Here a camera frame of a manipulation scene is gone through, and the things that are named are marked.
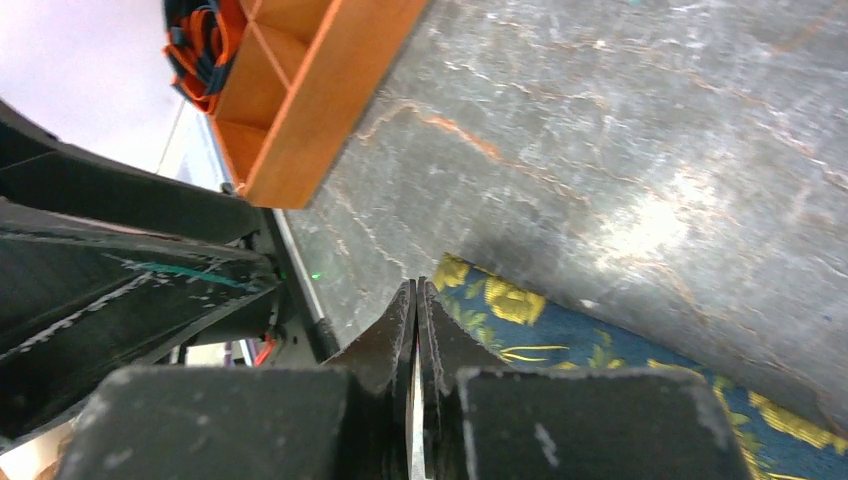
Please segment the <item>orange compartment tray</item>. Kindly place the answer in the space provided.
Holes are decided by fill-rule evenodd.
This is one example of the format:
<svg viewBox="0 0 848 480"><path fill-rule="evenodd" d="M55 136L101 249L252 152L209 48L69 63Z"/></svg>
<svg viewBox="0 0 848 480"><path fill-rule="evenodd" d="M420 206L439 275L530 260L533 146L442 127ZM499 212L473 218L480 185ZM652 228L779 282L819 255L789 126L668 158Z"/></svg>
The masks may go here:
<svg viewBox="0 0 848 480"><path fill-rule="evenodd" d="M244 37L211 117L241 197L309 203L426 5L243 2Z"/></svg>

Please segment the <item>blue yellow floral tie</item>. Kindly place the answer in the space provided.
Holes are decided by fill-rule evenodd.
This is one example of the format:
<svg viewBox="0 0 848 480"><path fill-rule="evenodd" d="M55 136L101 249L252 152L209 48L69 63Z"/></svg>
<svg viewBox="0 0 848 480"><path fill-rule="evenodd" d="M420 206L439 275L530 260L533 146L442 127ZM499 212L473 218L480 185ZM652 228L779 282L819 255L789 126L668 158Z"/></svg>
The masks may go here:
<svg viewBox="0 0 848 480"><path fill-rule="evenodd" d="M700 375L731 420L755 479L844 479L847 441L689 358L566 309L455 255L432 278L448 313L515 367L674 368Z"/></svg>

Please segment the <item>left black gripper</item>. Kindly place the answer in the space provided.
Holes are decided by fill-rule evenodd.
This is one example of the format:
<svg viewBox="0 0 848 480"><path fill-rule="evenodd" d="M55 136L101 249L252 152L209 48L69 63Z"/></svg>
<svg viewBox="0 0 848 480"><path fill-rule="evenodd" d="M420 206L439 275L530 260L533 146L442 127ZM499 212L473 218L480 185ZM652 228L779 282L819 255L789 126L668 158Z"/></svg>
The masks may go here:
<svg viewBox="0 0 848 480"><path fill-rule="evenodd" d="M1 108L1 447L112 371L212 329L263 333L280 280L258 208L65 143Z"/></svg>

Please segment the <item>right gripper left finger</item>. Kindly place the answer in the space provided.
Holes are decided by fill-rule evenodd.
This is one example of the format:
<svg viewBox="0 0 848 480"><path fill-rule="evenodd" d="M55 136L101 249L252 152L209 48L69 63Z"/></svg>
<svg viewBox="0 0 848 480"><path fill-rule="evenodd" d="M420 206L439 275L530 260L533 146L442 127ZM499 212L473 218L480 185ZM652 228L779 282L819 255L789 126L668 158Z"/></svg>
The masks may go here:
<svg viewBox="0 0 848 480"><path fill-rule="evenodd" d="M326 364L350 373L338 479L408 479L412 448L417 285L401 283L383 314Z"/></svg>

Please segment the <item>rolled orange black tie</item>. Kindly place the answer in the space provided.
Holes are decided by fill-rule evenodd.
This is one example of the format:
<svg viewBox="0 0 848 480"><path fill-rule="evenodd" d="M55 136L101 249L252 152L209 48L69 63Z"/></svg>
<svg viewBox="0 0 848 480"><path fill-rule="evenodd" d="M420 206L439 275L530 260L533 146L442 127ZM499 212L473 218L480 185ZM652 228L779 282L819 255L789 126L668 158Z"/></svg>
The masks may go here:
<svg viewBox="0 0 848 480"><path fill-rule="evenodd" d="M199 111L214 112L247 25L238 0L165 0L163 54L172 87Z"/></svg>

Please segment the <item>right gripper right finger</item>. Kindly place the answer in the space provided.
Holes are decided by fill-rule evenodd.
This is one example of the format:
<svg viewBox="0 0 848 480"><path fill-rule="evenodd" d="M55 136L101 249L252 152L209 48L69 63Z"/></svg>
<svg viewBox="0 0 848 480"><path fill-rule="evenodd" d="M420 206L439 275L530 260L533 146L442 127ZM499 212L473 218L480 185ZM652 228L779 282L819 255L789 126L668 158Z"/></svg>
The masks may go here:
<svg viewBox="0 0 848 480"><path fill-rule="evenodd" d="M417 287L425 471L434 479L509 479L501 362L451 317L435 285Z"/></svg>

